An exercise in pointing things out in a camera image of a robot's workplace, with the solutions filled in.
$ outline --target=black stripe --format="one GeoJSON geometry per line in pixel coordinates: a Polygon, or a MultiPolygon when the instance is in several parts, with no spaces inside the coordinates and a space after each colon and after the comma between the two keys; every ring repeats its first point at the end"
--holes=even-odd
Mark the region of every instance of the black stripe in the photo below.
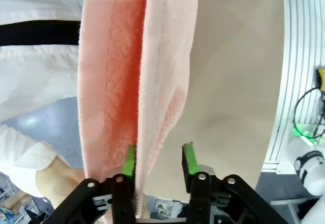
{"type": "Polygon", "coordinates": [[[306,178],[306,176],[307,176],[307,171],[305,170],[304,172],[303,172],[303,176],[302,176],[302,178],[301,178],[301,182],[302,182],[302,184],[304,185],[305,184],[305,178],[306,178]]]}
{"type": "Polygon", "coordinates": [[[0,25],[0,46],[78,45],[80,21],[36,20],[0,25]]]}

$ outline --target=person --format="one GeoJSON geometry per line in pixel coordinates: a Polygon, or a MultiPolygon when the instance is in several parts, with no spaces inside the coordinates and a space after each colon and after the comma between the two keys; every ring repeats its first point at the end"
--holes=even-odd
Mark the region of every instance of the person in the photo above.
{"type": "Polygon", "coordinates": [[[31,196],[20,190],[0,203],[0,224],[14,223],[20,207],[30,200],[31,196]]]}
{"type": "MultiPolygon", "coordinates": [[[[77,95],[83,0],[0,0],[0,122],[77,95]]],[[[0,124],[0,171],[57,207],[85,178],[46,142],[0,124]]]]}

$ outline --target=green light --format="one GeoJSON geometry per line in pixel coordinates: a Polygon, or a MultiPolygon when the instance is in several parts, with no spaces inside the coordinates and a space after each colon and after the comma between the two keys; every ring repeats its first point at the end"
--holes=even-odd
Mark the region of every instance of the green light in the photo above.
{"type": "Polygon", "coordinates": [[[195,173],[200,171],[200,168],[198,166],[197,158],[195,156],[193,143],[187,143],[183,145],[184,147],[184,153],[186,158],[186,163],[188,167],[188,172],[190,175],[194,175],[195,173]]]}
{"type": "Polygon", "coordinates": [[[296,136],[300,137],[308,146],[314,146],[315,144],[319,144],[321,141],[321,138],[319,139],[310,139],[312,137],[311,133],[309,131],[304,131],[302,134],[303,136],[299,133],[303,129],[298,128],[294,129],[294,133],[296,136]]]}
{"type": "Polygon", "coordinates": [[[133,170],[136,160],[136,148],[136,145],[129,145],[124,166],[122,168],[122,174],[128,176],[129,178],[132,178],[133,176],[133,170]]]}

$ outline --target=beige wall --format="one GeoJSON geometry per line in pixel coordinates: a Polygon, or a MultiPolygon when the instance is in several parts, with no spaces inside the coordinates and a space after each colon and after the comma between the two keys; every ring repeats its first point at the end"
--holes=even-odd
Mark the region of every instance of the beige wall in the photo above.
{"type": "Polygon", "coordinates": [[[181,145],[217,177],[255,187],[273,128],[284,37],[283,0],[199,0],[183,115],[168,135],[145,193],[187,200],[181,145]]]}

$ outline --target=pink towel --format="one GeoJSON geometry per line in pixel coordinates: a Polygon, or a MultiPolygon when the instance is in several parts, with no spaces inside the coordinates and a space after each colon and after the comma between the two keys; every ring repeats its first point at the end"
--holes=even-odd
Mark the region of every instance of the pink towel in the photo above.
{"type": "Polygon", "coordinates": [[[197,7],[198,0],[85,0],[78,109],[86,176],[103,181],[137,144],[138,214],[145,177],[184,108],[197,7]]]}

